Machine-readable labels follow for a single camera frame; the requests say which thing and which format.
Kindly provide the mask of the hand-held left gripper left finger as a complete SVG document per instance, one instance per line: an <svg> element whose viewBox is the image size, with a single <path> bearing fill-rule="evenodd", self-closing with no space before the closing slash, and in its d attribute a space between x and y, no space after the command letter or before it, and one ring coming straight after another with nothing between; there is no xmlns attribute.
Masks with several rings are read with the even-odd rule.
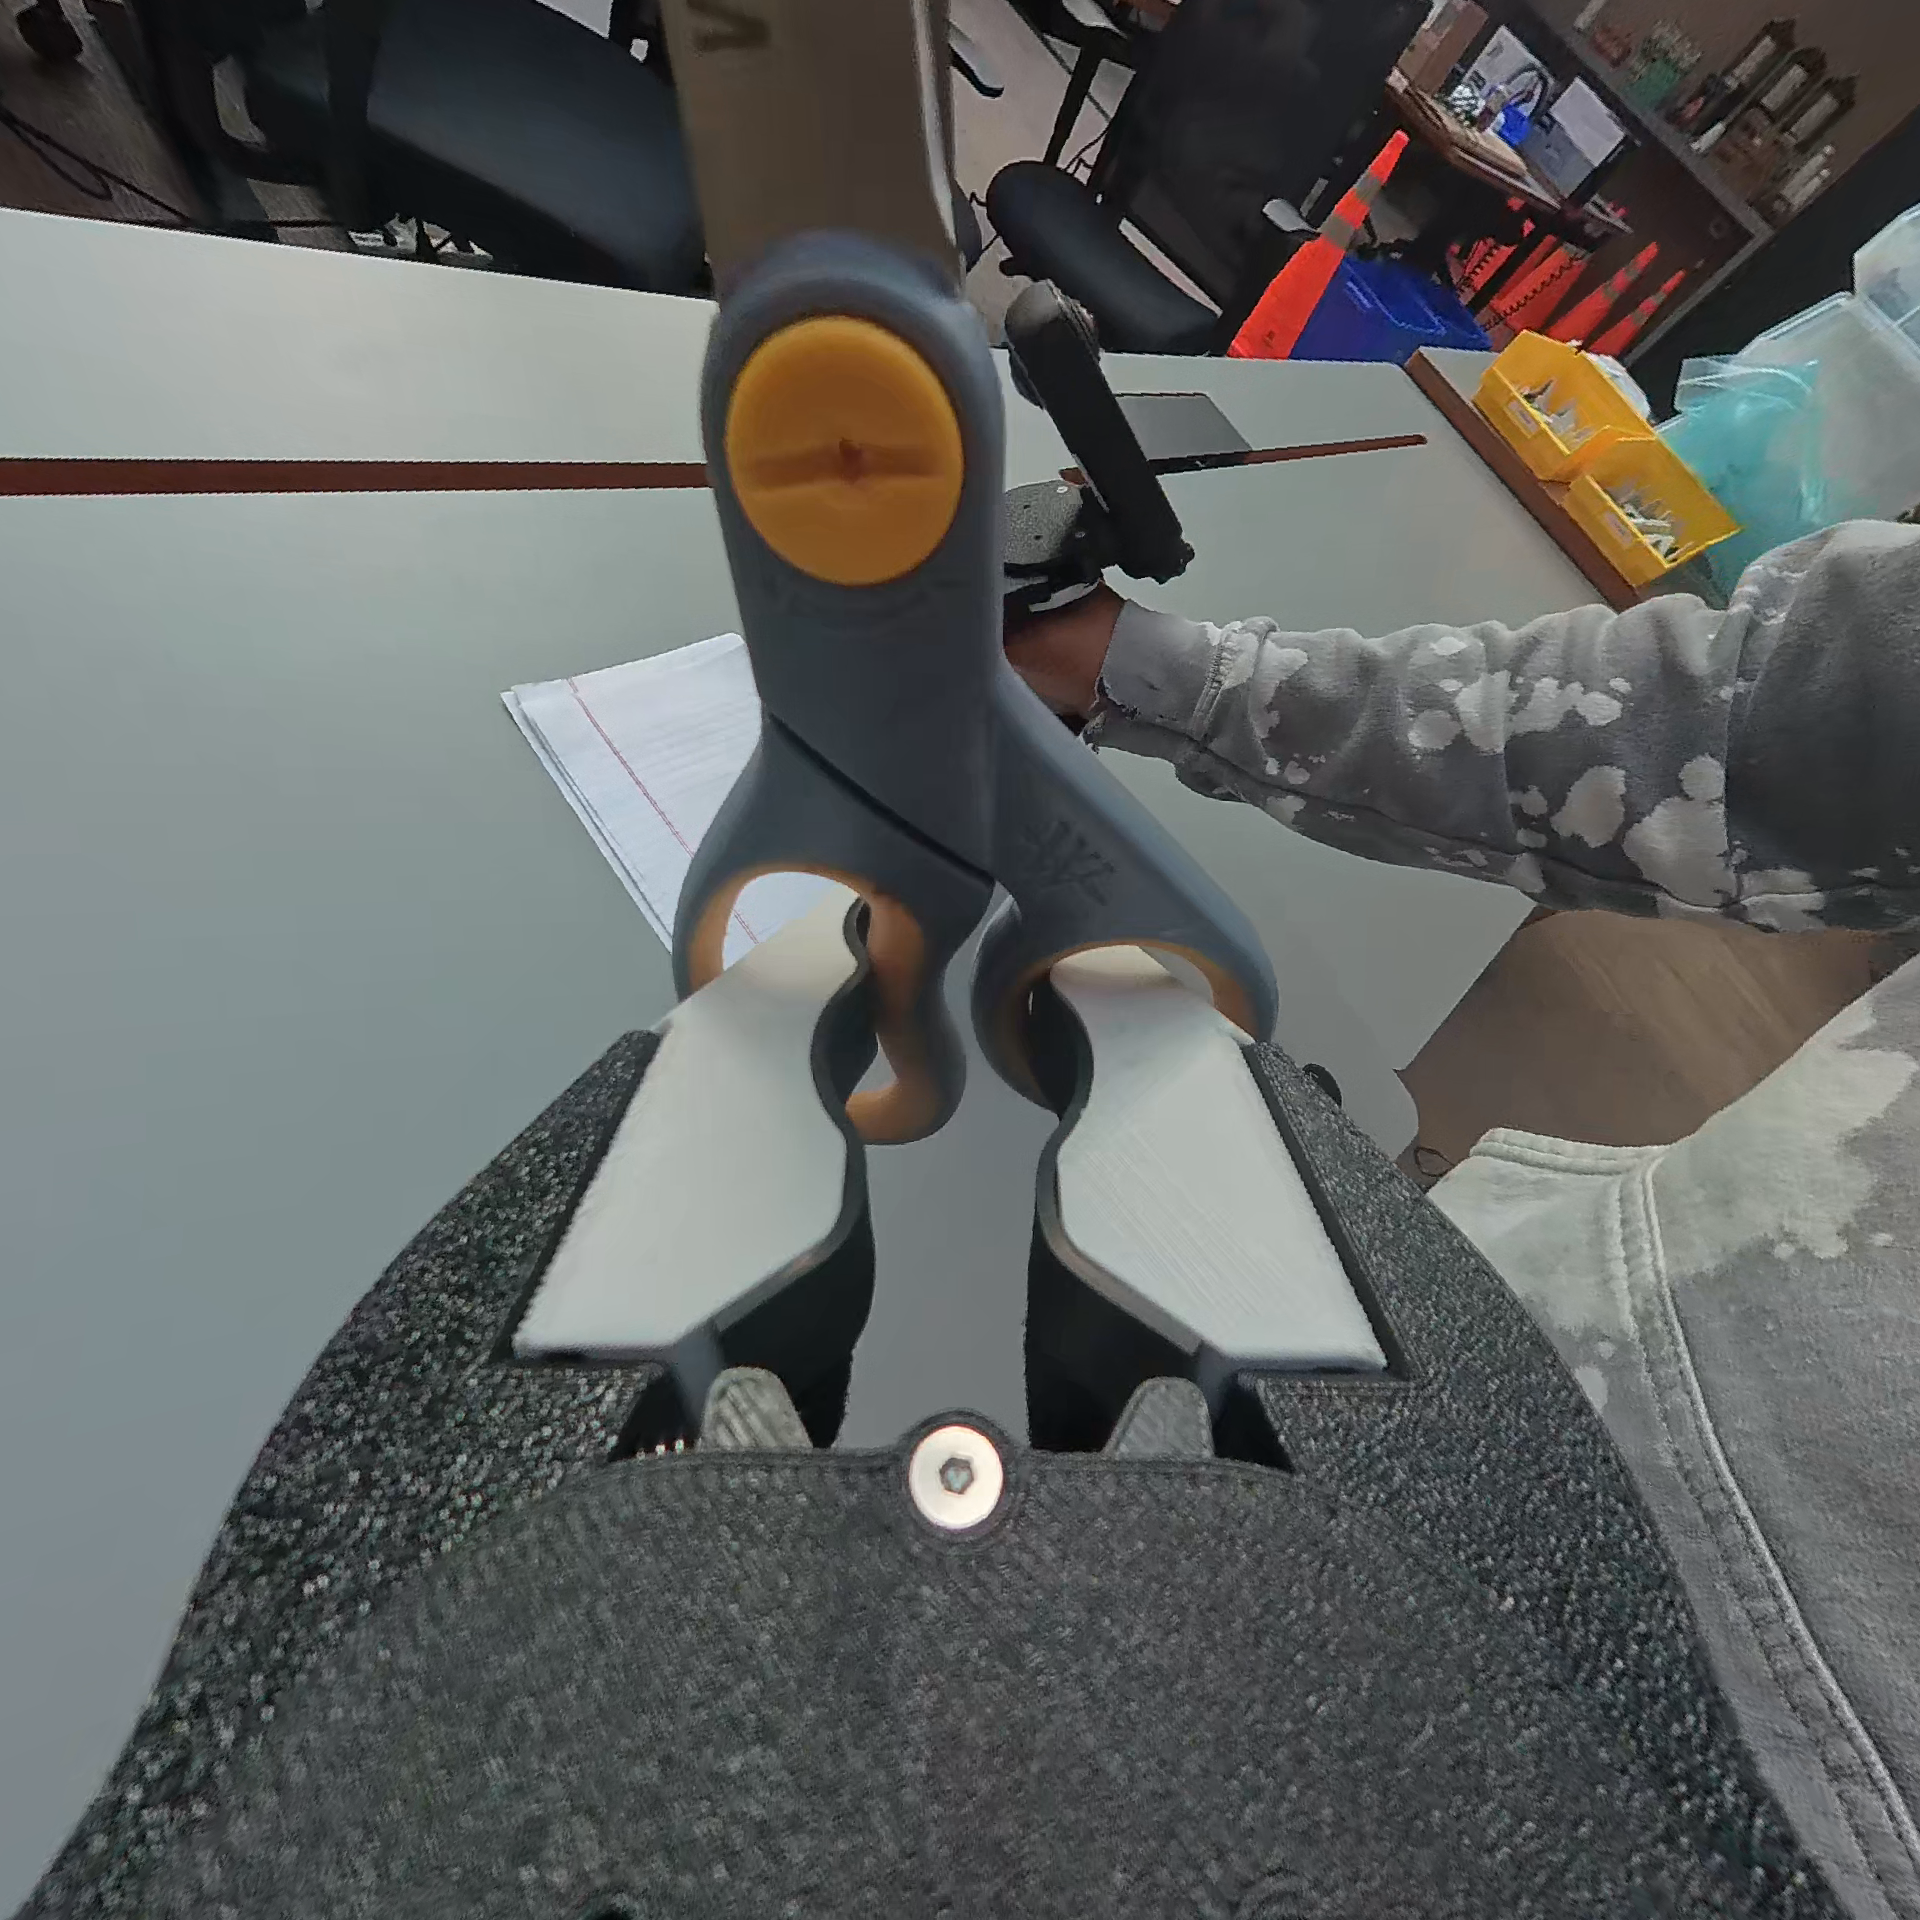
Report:
<svg viewBox="0 0 1920 1920"><path fill-rule="evenodd" d="M648 1035L626 1108L566 1205L515 1323L522 1364L651 1364L626 1444L703 1428L720 1373L783 1387L828 1450L872 1312L866 910L826 897Z"/></svg>

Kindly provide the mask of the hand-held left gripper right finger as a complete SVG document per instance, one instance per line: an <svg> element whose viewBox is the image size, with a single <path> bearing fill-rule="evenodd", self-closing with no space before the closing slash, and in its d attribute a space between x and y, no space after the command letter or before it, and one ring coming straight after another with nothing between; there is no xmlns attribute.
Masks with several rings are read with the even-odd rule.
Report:
<svg viewBox="0 0 1920 1920"><path fill-rule="evenodd" d="M1390 1329L1259 1046L1142 948L1066 958L1034 1000L1042 1147L1026 1434L1125 1450L1149 1409L1203 1450L1270 1450L1259 1381L1379 1385Z"/></svg>

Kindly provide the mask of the grey orange scissors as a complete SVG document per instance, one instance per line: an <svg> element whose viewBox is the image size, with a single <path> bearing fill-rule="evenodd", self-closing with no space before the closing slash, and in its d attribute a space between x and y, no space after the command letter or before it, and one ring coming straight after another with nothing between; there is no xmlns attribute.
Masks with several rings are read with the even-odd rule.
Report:
<svg viewBox="0 0 1920 1920"><path fill-rule="evenodd" d="M1040 1100L1024 1020L1066 958L1179 954L1248 1043L1280 992L1245 915L1070 740L1002 644L1003 401L964 292L932 5L663 5L718 315L701 427L759 746L691 860L678 997L726 968L735 897L844 882L868 915L891 1070L868 1145L934 1137L967 1060L944 977Z"/></svg>

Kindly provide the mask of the stack of lined paper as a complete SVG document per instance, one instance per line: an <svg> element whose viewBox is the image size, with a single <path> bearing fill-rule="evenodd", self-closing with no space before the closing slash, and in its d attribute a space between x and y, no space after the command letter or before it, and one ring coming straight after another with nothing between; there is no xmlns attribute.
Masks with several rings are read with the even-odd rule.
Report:
<svg viewBox="0 0 1920 1920"><path fill-rule="evenodd" d="M501 701L646 925L672 947L691 861L759 746L746 641L718 633L522 683Z"/></svg>

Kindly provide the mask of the person's right hand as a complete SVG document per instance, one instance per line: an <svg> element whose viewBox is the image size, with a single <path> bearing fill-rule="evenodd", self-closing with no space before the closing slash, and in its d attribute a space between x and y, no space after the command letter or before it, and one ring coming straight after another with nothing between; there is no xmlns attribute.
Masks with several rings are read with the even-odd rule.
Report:
<svg viewBox="0 0 1920 1920"><path fill-rule="evenodd" d="M1016 611L1002 622L1002 650L1020 680L1078 732L1096 704L1096 682L1126 601L1101 586L1066 609Z"/></svg>

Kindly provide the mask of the black office chair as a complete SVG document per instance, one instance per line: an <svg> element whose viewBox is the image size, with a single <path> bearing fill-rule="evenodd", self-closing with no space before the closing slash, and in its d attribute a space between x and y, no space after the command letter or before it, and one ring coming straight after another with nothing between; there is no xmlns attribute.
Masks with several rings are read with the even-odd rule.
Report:
<svg viewBox="0 0 1920 1920"><path fill-rule="evenodd" d="M1220 315L1164 274L1087 184L1042 161L1015 161L988 188L1002 269L1051 281L1093 321L1101 348L1158 356L1219 356Z"/></svg>
<svg viewBox="0 0 1920 1920"><path fill-rule="evenodd" d="M472 241L504 272L706 297L674 89L532 3L324 5L341 204Z"/></svg>

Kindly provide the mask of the orange traffic cone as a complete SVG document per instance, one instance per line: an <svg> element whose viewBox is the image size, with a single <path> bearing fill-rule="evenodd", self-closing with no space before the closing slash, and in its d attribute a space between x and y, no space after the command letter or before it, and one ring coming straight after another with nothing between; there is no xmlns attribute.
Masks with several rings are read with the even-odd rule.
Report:
<svg viewBox="0 0 1920 1920"><path fill-rule="evenodd" d="M1284 362L1296 353L1352 238L1367 225L1406 146L1406 131L1390 136L1367 171L1342 195L1331 216L1294 250L1284 267L1266 284L1245 321L1240 321L1228 340L1228 356Z"/></svg>

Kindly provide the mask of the blue plastic bin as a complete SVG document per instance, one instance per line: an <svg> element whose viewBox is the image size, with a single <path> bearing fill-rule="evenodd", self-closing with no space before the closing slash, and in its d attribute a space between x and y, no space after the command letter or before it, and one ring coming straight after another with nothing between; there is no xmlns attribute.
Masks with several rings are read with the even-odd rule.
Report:
<svg viewBox="0 0 1920 1920"><path fill-rule="evenodd" d="M1414 353L1491 348L1452 284L1390 257L1346 257L1288 360L1404 369Z"/></svg>

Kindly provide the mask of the yellow parts bin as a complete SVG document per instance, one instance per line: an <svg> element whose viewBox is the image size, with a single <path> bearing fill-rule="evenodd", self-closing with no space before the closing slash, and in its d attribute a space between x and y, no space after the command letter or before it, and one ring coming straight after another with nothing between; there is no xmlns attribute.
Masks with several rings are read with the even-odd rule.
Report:
<svg viewBox="0 0 1920 1920"><path fill-rule="evenodd" d="M1716 494L1658 436L1598 448L1566 480L1564 508L1632 588L1661 582L1740 530Z"/></svg>
<svg viewBox="0 0 1920 1920"><path fill-rule="evenodd" d="M1605 354L1522 332L1483 370L1476 414L1544 485L1567 485L1611 448L1658 440L1638 387Z"/></svg>

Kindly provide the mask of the row of orange cones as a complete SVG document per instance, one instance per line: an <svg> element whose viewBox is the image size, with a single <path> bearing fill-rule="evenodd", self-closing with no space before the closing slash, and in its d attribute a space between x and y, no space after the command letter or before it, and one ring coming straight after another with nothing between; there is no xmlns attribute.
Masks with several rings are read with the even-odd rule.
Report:
<svg viewBox="0 0 1920 1920"><path fill-rule="evenodd" d="M1475 318L1491 346L1527 332L1566 346L1626 356L1696 276L1698 264L1660 242L1626 238L1598 254L1571 242L1541 242L1479 296Z"/></svg>

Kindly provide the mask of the person's grey hooded sweatshirt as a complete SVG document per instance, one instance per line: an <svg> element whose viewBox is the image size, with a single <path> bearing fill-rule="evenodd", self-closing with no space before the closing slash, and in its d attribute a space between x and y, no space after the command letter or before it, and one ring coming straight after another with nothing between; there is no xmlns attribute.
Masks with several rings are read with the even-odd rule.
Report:
<svg viewBox="0 0 1920 1920"><path fill-rule="evenodd" d="M1917 1916L1917 962L1690 1137L1430 1189L1602 1418L1842 1909Z"/></svg>

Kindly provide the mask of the teal plastic bag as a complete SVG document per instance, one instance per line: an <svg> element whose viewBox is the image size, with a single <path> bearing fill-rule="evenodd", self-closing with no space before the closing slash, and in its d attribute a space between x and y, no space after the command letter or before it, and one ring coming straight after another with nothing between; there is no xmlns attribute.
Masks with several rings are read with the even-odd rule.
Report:
<svg viewBox="0 0 1920 1920"><path fill-rule="evenodd" d="M1917 211L1860 245L1846 291L1686 362L1660 434L1757 552L1837 521L1916 524Z"/></svg>

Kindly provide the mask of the dark wooden shelf unit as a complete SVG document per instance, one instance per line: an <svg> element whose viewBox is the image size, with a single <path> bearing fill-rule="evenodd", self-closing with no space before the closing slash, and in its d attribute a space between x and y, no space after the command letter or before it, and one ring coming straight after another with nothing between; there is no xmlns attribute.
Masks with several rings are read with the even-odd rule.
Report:
<svg viewBox="0 0 1920 1920"><path fill-rule="evenodd" d="M1434 5L1399 74L1567 205L1589 264L1556 321L1645 246L1610 321L1682 274L1630 340L1634 369L1866 152L1860 106L1882 132L1878 24L1875 5Z"/></svg>

